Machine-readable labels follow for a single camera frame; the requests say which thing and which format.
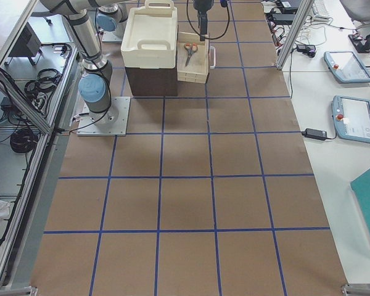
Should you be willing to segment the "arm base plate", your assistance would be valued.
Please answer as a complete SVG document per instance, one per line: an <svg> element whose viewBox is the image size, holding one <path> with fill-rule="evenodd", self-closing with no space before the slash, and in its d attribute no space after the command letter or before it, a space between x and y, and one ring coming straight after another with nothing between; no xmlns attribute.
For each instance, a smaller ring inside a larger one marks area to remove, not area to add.
<svg viewBox="0 0 370 296"><path fill-rule="evenodd" d="M109 111L97 123L95 121L102 115L90 113L86 103L83 103L82 113L88 114L80 118L80 129L76 130L76 134L78 136L125 136L130 103L130 97L113 97Z"/></svg>
<svg viewBox="0 0 370 296"><path fill-rule="evenodd" d="M103 43L122 43L124 31L104 31L102 36Z"/></svg>

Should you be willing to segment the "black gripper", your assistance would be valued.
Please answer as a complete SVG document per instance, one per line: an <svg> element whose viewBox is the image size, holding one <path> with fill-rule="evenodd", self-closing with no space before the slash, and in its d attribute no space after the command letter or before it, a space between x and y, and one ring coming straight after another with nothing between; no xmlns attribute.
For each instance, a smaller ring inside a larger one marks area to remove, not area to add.
<svg viewBox="0 0 370 296"><path fill-rule="evenodd" d="M205 40L208 28L207 12L213 7L213 0L193 0L193 8L198 12L200 41Z"/></svg>

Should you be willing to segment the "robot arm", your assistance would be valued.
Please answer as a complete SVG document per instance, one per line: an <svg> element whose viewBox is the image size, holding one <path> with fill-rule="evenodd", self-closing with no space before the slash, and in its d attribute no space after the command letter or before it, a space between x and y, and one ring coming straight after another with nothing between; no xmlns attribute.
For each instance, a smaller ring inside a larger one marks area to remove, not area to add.
<svg viewBox="0 0 370 296"><path fill-rule="evenodd" d="M51 13L59 14L79 50L84 74L78 92L88 106L93 123L112 123L114 113L110 80L112 63L102 53L97 29L88 9L100 13L97 19L116 25L118 1L42 1ZM173 1L146 1L132 8L121 43L126 75L133 95L173 97L178 95L178 13Z"/></svg>
<svg viewBox="0 0 370 296"><path fill-rule="evenodd" d="M109 4L98 8L97 25L104 31L102 41L105 43L120 43L128 19L125 4Z"/></svg>

